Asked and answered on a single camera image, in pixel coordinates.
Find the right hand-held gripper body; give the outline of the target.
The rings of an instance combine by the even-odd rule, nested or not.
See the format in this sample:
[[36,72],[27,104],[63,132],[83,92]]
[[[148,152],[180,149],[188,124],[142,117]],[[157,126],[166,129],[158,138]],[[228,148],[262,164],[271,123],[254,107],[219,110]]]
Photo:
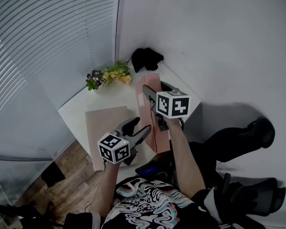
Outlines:
[[157,117],[160,130],[166,131],[169,129],[164,117],[167,119],[178,119],[183,130],[183,118],[189,116],[190,96],[181,91],[156,93],[156,102],[154,104],[151,103],[151,110]]

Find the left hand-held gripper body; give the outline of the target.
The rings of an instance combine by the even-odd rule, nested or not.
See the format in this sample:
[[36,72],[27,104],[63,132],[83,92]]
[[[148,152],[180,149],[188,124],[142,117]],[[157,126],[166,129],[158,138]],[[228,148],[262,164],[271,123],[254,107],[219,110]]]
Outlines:
[[137,156],[139,132],[124,134],[121,129],[105,133],[97,142],[101,157],[112,164],[130,166]]

